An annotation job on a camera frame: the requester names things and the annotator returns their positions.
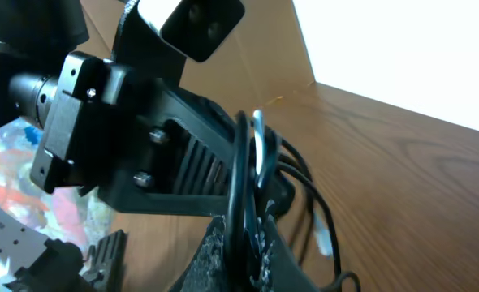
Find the multicolored surface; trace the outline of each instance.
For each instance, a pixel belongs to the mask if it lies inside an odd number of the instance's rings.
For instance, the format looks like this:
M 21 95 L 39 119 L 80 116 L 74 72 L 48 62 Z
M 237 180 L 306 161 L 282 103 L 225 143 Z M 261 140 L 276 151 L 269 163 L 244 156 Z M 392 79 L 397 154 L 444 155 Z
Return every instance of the multicolored surface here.
M 114 212 L 93 191 L 82 198 L 72 188 L 48 195 L 30 182 L 40 139 L 40 131 L 21 119 L 0 128 L 0 208 L 29 228 L 76 244 L 85 254 L 108 234 Z

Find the wooden table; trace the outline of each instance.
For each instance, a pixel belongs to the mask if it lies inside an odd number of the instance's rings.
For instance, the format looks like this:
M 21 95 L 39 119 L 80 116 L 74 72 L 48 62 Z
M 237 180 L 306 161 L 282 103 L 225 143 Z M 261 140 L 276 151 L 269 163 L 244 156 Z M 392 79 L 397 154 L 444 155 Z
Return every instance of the wooden table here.
M 307 159 L 332 213 L 343 267 L 364 291 L 479 291 L 479 132 L 311 84 L 265 107 Z M 302 206 L 279 228 L 288 236 Z M 119 214 L 127 291 L 161 291 L 185 269 L 209 218 Z M 315 240 L 304 271 L 331 261 Z

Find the white background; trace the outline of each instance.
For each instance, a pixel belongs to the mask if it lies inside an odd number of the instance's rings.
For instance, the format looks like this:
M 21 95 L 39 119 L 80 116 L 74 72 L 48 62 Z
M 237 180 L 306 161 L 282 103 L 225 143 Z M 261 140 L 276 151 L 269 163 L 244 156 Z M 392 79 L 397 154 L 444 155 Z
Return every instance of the white background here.
M 317 82 L 479 130 L 479 0 L 294 0 Z

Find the ribbed black surface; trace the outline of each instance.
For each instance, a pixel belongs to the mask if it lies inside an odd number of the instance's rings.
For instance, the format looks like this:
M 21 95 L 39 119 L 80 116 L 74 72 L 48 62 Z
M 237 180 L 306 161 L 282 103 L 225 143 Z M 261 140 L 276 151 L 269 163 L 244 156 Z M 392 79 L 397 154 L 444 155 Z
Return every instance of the ribbed black surface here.
M 225 195 L 227 168 L 222 161 L 191 137 L 173 188 L 179 195 Z

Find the tabletop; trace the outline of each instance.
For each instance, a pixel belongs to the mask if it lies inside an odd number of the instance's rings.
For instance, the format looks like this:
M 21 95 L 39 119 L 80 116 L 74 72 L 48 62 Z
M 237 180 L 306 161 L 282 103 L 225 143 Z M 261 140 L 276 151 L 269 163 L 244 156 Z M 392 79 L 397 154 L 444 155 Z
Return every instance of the tabletop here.
M 343 268 L 364 291 L 479 291 L 479 132 L 322 84 L 275 100 L 266 121 L 309 163 Z M 278 223 L 286 238 L 302 202 Z M 129 233 L 123 289 L 167 290 L 208 223 L 119 214 L 113 228 Z M 318 286 L 331 280 L 315 240 L 303 269 Z

